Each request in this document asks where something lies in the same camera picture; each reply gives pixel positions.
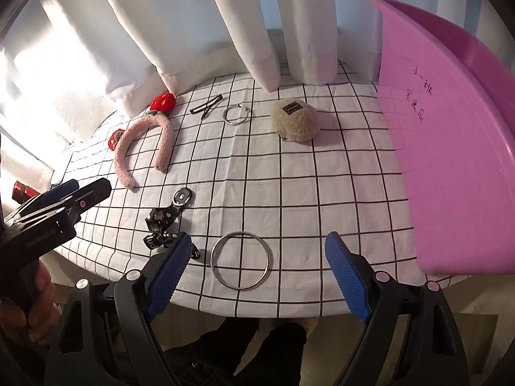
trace pink fuzzy headband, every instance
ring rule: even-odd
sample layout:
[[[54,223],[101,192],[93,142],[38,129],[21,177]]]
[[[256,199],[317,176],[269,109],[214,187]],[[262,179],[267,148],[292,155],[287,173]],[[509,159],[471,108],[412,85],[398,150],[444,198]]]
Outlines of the pink fuzzy headband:
[[[168,117],[164,114],[146,114],[138,119],[123,133],[117,147],[114,149],[114,170],[122,186],[129,190],[133,190],[137,182],[127,171],[125,154],[127,154],[130,144],[139,135],[156,126],[162,127],[163,132],[159,139],[159,152],[154,162],[154,167],[156,170],[166,173],[173,149],[173,128]]]

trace keychain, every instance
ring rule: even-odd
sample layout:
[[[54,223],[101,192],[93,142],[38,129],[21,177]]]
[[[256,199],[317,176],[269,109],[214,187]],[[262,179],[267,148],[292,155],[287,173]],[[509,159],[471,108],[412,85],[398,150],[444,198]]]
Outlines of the keychain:
[[[177,237],[175,234],[170,234],[167,231],[182,212],[182,209],[190,202],[192,198],[192,191],[183,187],[177,191],[172,198],[172,204],[168,207],[153,207],[148,217],[145,218],[148,230],[152,232],[143,238],[143,242],[150,250],[155,250],[160,246],[165,248],[170,247]],[[191,258],[198,260],[200,252],[197,247],[192,244]]]

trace table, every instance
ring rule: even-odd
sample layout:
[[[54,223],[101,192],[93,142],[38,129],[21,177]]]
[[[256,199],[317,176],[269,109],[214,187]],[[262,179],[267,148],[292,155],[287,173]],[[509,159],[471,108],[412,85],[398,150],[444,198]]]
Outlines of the table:
[[[282,68],[281,86],[272,93],[249,74],[212,79],[177,97],[167,174],[151,167],[160,128],[132,144],[127,162],[139,184],[135,192],[117,181],[107,146],[112,132],[127,129],[134,119],[112,114],[88,143],[72,144],[64,175],[81,186],[106,177],[112,195],[82,217],[77,237],[57,251],[110,280],[141,269],[151,253],[142,241],[148,234],[145,217],[152,207],[168,206],[187,185],[195,196],[174,231],[189,233],[202,257],[190,260],[173,303],[238,317],[346,313],[323,249],[325,235],[333,230],[352,252],[400,282],[438,280],[447,287],[459,281],[463,277],[426,276],[416,266],[409,203],[376,90],[345,64],[338,66],[337,81],[325,86],[297,84]],[[202,123],[200,115],[188,113],[218,94],[223,100]],[[312,142],[281,142],[271,130],[271,105],[289,97],[318,110],[322,130]],[[250,107],[252,118],[229,126],[221,113],[236,103]],[[216,240],[236,230],[263,238],[273,255],[266,279],[248,291],[226,288],[210,269]],[[266,259],[256,240],[233,239],[215,264],[226,282],[245,286],[259,278]]]

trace human hand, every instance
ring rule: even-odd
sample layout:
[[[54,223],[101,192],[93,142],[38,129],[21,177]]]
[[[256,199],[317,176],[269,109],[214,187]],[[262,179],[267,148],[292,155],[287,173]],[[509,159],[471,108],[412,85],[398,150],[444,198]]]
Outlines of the human hand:
[[[40,345],[47,344],[53,329],[57,326],[61,316],[61,309],[53,302],[56,287],[48,268],[42,262],[34,275],[35,287],[39,296],[28,316],[28,334],[32,342]],[[19,328],[27,326],[25,313],[18,306],[3,301],[0,302],[0,325],[5,334],[13,341],[20,342]]]

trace metal ring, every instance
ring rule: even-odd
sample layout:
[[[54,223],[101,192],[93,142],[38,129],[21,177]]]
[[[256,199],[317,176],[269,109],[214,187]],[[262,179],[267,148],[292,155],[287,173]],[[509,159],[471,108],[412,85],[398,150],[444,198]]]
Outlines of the metal ring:
[[[218,245],[220,245],[220,242],[222,242],[224,239],[227,239],[227,238],[232,238],[234,237],[234,235],[247,235],[251,238],[254,238],[256,239],[257,241],[259,241],[259,243],[261,244],[261,246],[263,247],[263,249],[265,250],[265,255],[266,255],[266,266],[265,266],[265,270],[263,272],[263,274],[261,275],[261,277],[254,283],[252,283],[251,285],[249,286],[243,286],[243,287],[238,287],[238,286],[231,286],[230,284],[228,284],[227,282],[225,282],[221,277],[220,275],[218,275],[215,271],[215,264],[214,264],[214,260],[213,258],[215,257],[215,250],[216,250],[216,247]],[[257,235],[254,235],[250,232],[246,232],[244,230],[236,230],[235,232],[231,232],[223,237],[221,237],[218,241],[216,241],[216,244],[213,246],[213,249],[211,250],[211,271],[213,272],[213,275],[215,276],[215,278],[220,282],[222,283],[225,287],[228,287],[230,289],[233,289],[233,290],[248,290],[248,289],[251,289],[253,288],[254,286],[257,286],[259,283],[261,283],[261,281],[265,278],[265,276],[267,275],[268,273],[268,270],[269,270],[269,267],[270,267],[270,254],[268,252],[268,250],[270,249],[270,247],[268,246],[268,244],[262,240],[260,237],[258,237]]]
[[[229,110],[232,110],[237,107],[244,109],[245,112],[247,113],[247,115],[243,118],[243,120],[240,120],[238,122],[229,120],[227,118],[227,112]],[[250,115],[250,109],[248,107],[244,106],[243,104],[237,104],[235,106],[229,106],[228,108],[226,108],[222,113],[222,118],[223,118],[223,121],[226,122],[227,124],[229,124],[231,126],[238,126],[239,124],[246,122],[247,119],[249,118],[249,115]]]
[[[191,197],[192,191],[187,187],[183,187],[182,189],[177,190],[173,195],[172,204],[176,207],[186,206],[186,204],[190,201]]]

